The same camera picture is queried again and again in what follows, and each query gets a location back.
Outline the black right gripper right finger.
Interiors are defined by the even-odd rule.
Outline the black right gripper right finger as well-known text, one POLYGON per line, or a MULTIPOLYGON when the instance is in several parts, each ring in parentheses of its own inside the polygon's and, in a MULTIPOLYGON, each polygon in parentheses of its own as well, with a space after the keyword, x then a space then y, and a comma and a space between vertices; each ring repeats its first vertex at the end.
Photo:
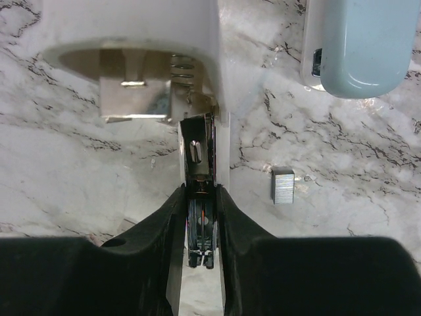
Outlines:
POLYGON ((225 315, 419 315, 420 275, 384 237, 278 238, 216 189, 225 315))

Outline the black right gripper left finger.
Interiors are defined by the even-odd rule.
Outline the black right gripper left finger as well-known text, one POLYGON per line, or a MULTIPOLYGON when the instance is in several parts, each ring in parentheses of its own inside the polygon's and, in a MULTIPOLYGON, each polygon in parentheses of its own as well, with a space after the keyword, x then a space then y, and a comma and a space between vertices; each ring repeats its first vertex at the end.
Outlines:
POLYGON ((96 246, 82 237, 1 239, 2 315, 177 315, 186 189, 96 246))

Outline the white stapler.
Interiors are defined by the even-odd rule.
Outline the white stapler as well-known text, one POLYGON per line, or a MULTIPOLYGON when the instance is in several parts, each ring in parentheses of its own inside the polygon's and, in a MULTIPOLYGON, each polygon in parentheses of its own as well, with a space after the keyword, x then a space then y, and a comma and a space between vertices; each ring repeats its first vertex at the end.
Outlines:
POLYGON ((214 267, 215 191, 230 183, 217 1, 44 1, 42 55, 99 86, 107 122, 178 129, 190 267, 214 267))

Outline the light blue stapler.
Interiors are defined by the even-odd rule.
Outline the light blue stapler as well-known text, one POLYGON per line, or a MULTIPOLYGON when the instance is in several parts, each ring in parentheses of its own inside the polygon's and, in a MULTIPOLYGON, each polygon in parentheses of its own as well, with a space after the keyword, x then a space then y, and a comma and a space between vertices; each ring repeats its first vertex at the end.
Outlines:
POLYGON ((419 1, 307 1, 301 79, 342 99, 394 90, 410 66, 419 1))

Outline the loose staple strip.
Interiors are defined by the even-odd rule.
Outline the loose staple strip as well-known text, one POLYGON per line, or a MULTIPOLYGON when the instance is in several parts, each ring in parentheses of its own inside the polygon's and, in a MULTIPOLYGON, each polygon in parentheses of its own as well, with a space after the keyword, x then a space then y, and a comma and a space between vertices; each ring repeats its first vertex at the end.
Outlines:
POLYGON ((295 173, 287 167, 274 167, 271 174, 271 198, 275 205, 292 204, 295 173))

